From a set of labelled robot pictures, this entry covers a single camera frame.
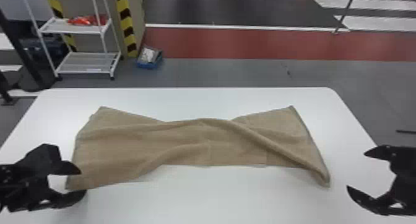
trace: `towel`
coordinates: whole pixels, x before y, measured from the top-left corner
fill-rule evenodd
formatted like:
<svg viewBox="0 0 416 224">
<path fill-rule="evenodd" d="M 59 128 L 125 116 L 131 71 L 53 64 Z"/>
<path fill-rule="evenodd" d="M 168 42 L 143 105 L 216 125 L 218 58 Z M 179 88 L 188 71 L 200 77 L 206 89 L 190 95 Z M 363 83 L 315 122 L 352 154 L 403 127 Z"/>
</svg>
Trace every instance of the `towel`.
<svg viewBox="0 0 416 224">
<path fill-rule="evenodd" d="M 292 106 L 232 120 L 160 121 L 100 107 L 76 136 L 70 190 L 137 179 L 160 165 L 279 165 L 309 170 L 329 187 L 330 175 Z"/>
</svg>

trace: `shelf rack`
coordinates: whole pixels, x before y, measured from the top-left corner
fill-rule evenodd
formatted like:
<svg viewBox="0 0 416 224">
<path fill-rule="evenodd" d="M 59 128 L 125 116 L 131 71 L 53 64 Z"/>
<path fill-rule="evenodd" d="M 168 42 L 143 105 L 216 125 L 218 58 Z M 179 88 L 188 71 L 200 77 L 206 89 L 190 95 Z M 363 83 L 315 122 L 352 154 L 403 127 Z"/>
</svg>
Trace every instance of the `shelf rack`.
<svg viewBox="0 0 416 224">
<path fill-rule="evenodd" d="M 27 0 L 23 1 L 29 11 L 33 26 L 37 30 L 37 35 L 41 41 L 43 49 L 45 50 L 46 57 L 48 58 L 48 62 L 56 78 L 60 78 L 60 74 L 105 73 L 110 75 L 111 80 L 114 80 L 114 72 L 118 61 L 121 58 L 121 50 L 116 35 L 116 30 L 111 18 L 107 20 L 105 25 L 101 25 L 100 21 L 97 21 L 98 25 L 92 26 L 71 25 L 67 23 L 67 19 L 60 19 L 55 17 L 52 9 L 50 9 L 52 18 L 50 18 L 45 24 L 42 25 L 42 27 L 39 28 L 29 2 Z M 108 8 L 107 0 L 103 1 L 106 9 L 106 14 L 109 17 L 110 9 Z M 92 0 L 92 3 L 94 6 L 95 16 L 97 20 L 100 20 L 96 0 Z M 110 26 L 114 33 L 114 38 L 118 49 L 117 52 L 108 52 L 107 45 L 105 43 L 105 33 L 107 32 L 108 28 L 110 28 Z M 103 46 L 103 53 L 73 52 L 71 47 L 65 43 L 69 53 L 62 60 L 61 64 L 58 67 L 55 67 L 43 39 L 43 34 L 45 33 L 58 33 L 62 36 L 62 39 L 64 38 L 64 34 L 99 35 Z"/>
</svg>

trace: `black equipment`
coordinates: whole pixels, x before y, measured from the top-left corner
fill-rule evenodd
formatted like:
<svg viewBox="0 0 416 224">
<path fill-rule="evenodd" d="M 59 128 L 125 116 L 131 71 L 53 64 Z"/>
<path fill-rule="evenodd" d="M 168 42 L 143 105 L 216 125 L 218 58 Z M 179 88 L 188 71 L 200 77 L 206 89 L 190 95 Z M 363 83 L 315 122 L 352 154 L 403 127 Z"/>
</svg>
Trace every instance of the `black equipment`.
<svg viewBox="0 0 416 224">
<path fill-rule="evenodd" d="M 0 165 L 0 212 L 61 209 L 80 201 L 86 190 L 61 194 L 49 187 L 48 175 L 81 174 L 80 169 L 62 161 L 55 145 L 42 144 L 15 164 Z"/>
<path fill-rule="evenodd" d="M 390 170 L 396 174 L 396 178 L 390 191 L 378 198 L 347 186 L 350 197 L 359 206 L 375 214 L 416 215 L 416 148 L 380 145 L 364 155 L 389 161 Z"/>
</svg>

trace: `white floor marking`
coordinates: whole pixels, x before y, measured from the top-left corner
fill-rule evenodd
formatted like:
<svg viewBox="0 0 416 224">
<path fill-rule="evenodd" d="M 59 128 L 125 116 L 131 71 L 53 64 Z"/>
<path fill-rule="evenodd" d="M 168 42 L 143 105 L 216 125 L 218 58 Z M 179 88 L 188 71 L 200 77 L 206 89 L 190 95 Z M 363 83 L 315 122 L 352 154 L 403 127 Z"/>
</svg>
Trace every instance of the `white floor marking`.
<svg viewBox="0 0 416 224">
<path fill-rule="evenodd" d="M 22 89 L 13 89 L 8 91 L 12 97 L 37 97 L 42 92 L 25 92 Z"/>
<path fill-rule="evenodd" d="M 282 30 L 282 31 L 320 31 L 332 32 L 335 28 L 323 27 L 286 27 L 286 26 L 244 26 L 244 25 L 182 25 L 182 24 L 146 24 L 147 28 L 207 28 L 207 29 L 236 29 L 236 30 Z"/>
<path fill-rule="evenodd" d="M 21 67 L 21 65 L 0 65 L 0 71 L 18 71 Z"/>
<path fill-rule="evenodd" d="M 416 19 L 412 18 L 346 16 L 343 24 L 351 30 L 416 32 Z"/>
<path fill-rule="evenodd" d="M 345 8 L 348 0 L 315 0 L 322 7 Z M 415 1 L 401 0 L 354 0 L 351 9 L 382 9 L 416 11 Z"/>
<path fill-rule="evenodd" d="M 12 43 L 4 33 L 0 33 L 0 50 L 14 50 Z"/>
</svg>

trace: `yellow and black striped post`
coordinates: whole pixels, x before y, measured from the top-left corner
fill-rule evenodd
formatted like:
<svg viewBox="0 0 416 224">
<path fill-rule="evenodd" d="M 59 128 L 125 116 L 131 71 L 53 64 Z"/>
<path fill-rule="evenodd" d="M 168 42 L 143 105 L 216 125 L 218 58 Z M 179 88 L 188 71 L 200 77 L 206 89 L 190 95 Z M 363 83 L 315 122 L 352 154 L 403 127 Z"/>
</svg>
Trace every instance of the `yellow and black striped post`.
<svg viewBox="0 0 416 224">
<path fill-rule="evenodd" d="M 49 5 L 52 8 L 53 14 L 57 17 L 57 18 L 64 18 L 64 13 L 62 10 L 62 6 L 61 3 L 58 0 L 48 0 Z M 75 40 L 74 37 L 70 34 L 65 34 L 64 35 L 64 41 L 65 43 L 67 43 L 69 45 L 69 47 L 71 47 L 71 50 L 73 52 L 77 51 L 77 47 L 75 46 Z"/>
<path fill-rule="evenodd" d="M 123 31 L 124 44 L 127 47 L 127 55 L 130 57 L 137 56 L 136 38 L 133 30 L 133 19 L 131 18 L 129 1 L 116 0 L 117 12 L 120 16 L 120 27 Z"/>
</svg>

